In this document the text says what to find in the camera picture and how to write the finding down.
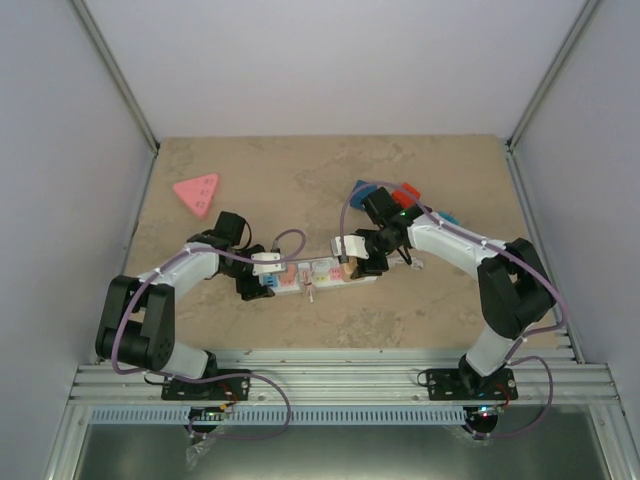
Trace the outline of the beige cube socket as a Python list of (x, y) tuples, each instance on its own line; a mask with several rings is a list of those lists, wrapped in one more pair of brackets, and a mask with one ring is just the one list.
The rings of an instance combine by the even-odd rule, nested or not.
[(346, 263), (341, 264), (342, 279), (345, 282), (353, 282), (361, 279), (361, 273), (359, 270), (358, 257), (349, 257)]

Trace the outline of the white power strip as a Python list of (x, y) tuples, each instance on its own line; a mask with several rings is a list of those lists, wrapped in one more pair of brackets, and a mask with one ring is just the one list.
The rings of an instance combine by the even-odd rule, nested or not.
[(345, 282), (342, 279), (341, 265), (339, 264), (338, 260), (333, 257), (320, 257), (320, 258), (314, 258), (314, 259), (292, 261), (292, 262), (288, 262), (287, 265), (295, 264), (297, 267), (297, 265), (301, 262), (308, 262), (311, 264), (311, 269), (312, 269), (312, 263), (314, 261), (323, 260), (323, 259), (327, 259), (331, 262), (331, 269), (325, 275), (316, 274), (312, 271), (312, 284), (307, 287), (303, 287), (300, 285), (298, 281), (298, 272), (297, 272), (297, 284), (294, 287), (280, 286), (279, 276), (286, 271), (287, 267), (284, 271), (279, 272), (277, 274), (261, 275), (258, 278), (261, 284), (270, 287), (275, 293), (275, 295), (288, 295), (288, 294), (314, 295), (317, 291), (321, 291), (321, 290), (342, 289), (346, 287), (369, 285), (369, 284), (373, 284), (376, 281), (376, 277), (365, 277), (365, 278), (361, 278), (358, 281)]

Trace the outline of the red cube socket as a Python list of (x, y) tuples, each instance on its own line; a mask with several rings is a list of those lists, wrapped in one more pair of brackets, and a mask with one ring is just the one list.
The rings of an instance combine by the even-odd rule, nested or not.
[(391, 194), (394, 201), (403, 209), (410, 208), (420, 199), (421, 193), (409, 183), (402, 183)]

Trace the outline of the blue cube socket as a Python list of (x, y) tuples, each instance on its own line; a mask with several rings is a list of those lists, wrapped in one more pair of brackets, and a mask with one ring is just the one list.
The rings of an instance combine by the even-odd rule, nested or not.
[(375, 192), (377, 186), (364, 180), (357, 180), (353, 186), (351, 196), (349, 199), (349, 205), (351, 208), (359, 211), (364, 211), (363, 205), (364, 199), (371, 193)]

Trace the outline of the cyan socket block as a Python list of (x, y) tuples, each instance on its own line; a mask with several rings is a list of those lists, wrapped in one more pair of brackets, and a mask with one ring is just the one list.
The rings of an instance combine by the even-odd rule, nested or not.
[(450, 222), (454, 225), (458, 225), (459, 221), (450, 213), (444, 212), (444, 211), (440, 211), (439, 215), (441, 218), (443, 218), (444, 220), (446, 220), (447, 222)]

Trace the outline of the pink power strip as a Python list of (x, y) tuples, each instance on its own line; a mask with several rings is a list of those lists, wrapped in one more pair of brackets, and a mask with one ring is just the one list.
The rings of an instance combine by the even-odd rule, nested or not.
[(172, 190), (182, 204), (199, 220), (204, 220), (213, 204), (219, 175), (211, 173), (175, 183)]

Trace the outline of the small white round charger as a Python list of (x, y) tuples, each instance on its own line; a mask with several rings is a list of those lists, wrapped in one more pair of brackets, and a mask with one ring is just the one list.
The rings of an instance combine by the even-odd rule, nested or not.
[(331, 269), (331, 262), (327, 259), (317, 260), (312, 263), (312, 271), (316, 274), (325, 275)]

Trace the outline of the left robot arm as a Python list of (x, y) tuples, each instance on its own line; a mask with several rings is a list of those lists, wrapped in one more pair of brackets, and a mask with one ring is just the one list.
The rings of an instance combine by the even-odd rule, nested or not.
[(244, 301), (270, 298), (273, 289), (260, 283), (249, 261), (264, 247), (242, 244), (250, 235), (247, 221), (230, 212), (215, 226), (189, 238), (183, 249), (155, 270), (138, 277), (119, 275), (109, 284), (98, 333), (96, 354), (119, 369), (162, 374), (165, 401), (214, 400), (229, 405), (248, 398), (251, 378), (243, 369), (221, 369), (214, 353), (176, 340), (176, 304), (181, 296), (219, 274), (235, 280)]

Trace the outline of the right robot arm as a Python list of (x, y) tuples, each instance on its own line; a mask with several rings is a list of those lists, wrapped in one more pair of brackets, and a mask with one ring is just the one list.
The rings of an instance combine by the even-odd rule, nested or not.
[(485, 327), (454, 369), (427, 372), (433, 400), (509, 398), (507, 364), (519, 347), (542, 331), (539, 322), (554, 307), (568, 307), (547, 275), (534, 245), (490, 239), (443, 218), (412, 195), (412, 205), (398, 203), (390, 183), (378, 182), (361, 204), (373, 229), (345, 232), (332, 242), (340, 263), (355, 263), (353, 280), (385, 273), (397, 252), (405, 263), (413, 250), (435, 255), (476, 280)]

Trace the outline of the pink rectangular adapter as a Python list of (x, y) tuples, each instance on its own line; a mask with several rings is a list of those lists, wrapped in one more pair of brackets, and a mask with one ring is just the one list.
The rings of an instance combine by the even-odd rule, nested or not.
[(279, 276), (279, 285), (282, 287), (294, 287), (297, 284), (297, 267), (288, 264), (284, 273)]

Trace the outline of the white usb charger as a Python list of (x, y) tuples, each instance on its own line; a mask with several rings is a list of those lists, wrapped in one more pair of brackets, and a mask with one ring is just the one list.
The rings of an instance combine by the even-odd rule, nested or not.
[(308, 262), (301, 262), (297, 265), (298, 281), (301, 286), (307, 287), (312, 284), (312, 269)]

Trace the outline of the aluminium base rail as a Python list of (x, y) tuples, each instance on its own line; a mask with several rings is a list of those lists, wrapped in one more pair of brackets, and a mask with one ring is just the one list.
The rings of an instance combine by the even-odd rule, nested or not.
[[(618, 404), (609, 368), (584, 364), (570, 348), (527, 349), (529, 361), (514, 367), (518, 404)], [(249, 369), (280, 386), (294, 405), (427, 405), (416, 382), (428, 368), (457, 365), (462, 353), (451, 349), (282, 349), (227, 350), (223, 368)], [(77, 369), (69, 403), (76, 405), (158, 405), (161, 389), (139, 374), (119, 375), (106, 363)]]

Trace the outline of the aluminium frame post right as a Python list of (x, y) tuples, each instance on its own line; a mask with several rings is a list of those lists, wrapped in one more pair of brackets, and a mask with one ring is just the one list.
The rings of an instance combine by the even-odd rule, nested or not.
[(567, 66), (572, 54), (603, 4), (602, 0), (587, 0), (581, 5), (575, 20), (560, 43), (549, 67), (536, 87), (524, 112), (520, 116), (511, 135), (505, 141), (508, 153), (513, 154), (534, 120), (546, 97)]

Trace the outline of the aluminium frame post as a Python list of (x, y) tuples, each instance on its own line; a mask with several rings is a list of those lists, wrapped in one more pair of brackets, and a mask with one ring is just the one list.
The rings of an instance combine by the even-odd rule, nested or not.
[(106, 37), (102, 33), (89, 5), (84, 0), (69, 0), (68, 4), (77, 17), (90, 44), (105, 67), (114, 87), (123, 100), (136, 127), (144, 138), (146, 144), (154, 155), (158, 154), (160, 142), (153, 133), (151, 126), (144, 115), (129, 82), (120, 68)]
[(534, 120), (546, 97), (567, 66), (572, 54), (603, 4), (602, 0), (587, 0), (581, 5), (575, 20), (560, 43), (549, 67), (536, 87), (524, 112), (520, 116), (511, 135), (505, 141), (508, 153), (513, 154)]

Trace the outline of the aluminium frame post left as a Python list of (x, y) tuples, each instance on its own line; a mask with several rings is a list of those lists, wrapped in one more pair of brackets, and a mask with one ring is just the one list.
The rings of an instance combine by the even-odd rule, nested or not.
[(77, 17), (90, 44), (105, 67), (114, 87), (123, 100), (136, 127), (144, 138), (146, 144), (154, 155), (158, 154), (160, 142), (153, 133), (151, 126), (144, 115), (129, 82), (120, 68), (106, 37), (102, 33), (89, 5), (84, 0), (69, 0), (68, 4)]

